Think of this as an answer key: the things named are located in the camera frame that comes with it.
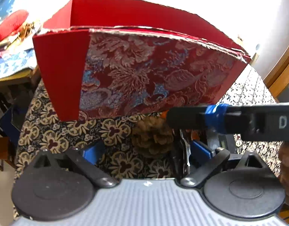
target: red cushion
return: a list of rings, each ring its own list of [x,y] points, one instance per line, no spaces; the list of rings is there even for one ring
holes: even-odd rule
[[[20,9],[8,16],[0,25],[0,41],[18,30],[27,19],[28,14],[28,11]]]

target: patterned tablecloth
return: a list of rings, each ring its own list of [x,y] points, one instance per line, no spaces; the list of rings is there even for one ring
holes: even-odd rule
[[[275,103],[258,73],[248,65],[227,93],[219,101],[231,105],[265,105]],[[21,130],[17,149],[15,178],[22,174],[41,149],[60,153],[71,146],[84,147],[103,139],[106,154],[98,166],[116,179],[171,177],[167,158],[152,160],[135,152],[131,144],[131,127],[144,115],[115,119],[61,122],[41,81]],[[238,153],[251,149],[259,153],[271,170],[279,174],[278,149],[281,142],[243,142],[235,135]]]
[[[0,58],[0,79],[8,77],[23,69],[34,69],[37,66],[34,49],[28,49],[17,54]]]

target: person's hand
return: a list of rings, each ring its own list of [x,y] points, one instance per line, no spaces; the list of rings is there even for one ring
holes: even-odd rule
[[[278,158],[281,160],[280,164],[280,182],[286,190],[286,201],[285,203],[289,206],[289,143],[284,142],[279,151]]]

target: pine cone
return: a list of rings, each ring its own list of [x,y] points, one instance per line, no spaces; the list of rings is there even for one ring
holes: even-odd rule
[[[133,146],[147,158],[160,157],[173,147],[172,130],[160,117],[149,116],[138,121],[132,134]]]

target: red box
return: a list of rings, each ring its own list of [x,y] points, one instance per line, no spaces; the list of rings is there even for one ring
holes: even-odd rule
[[[62,121],[216,103],[250,61],[213,25],[142,0],[70,0],[33,37]]]

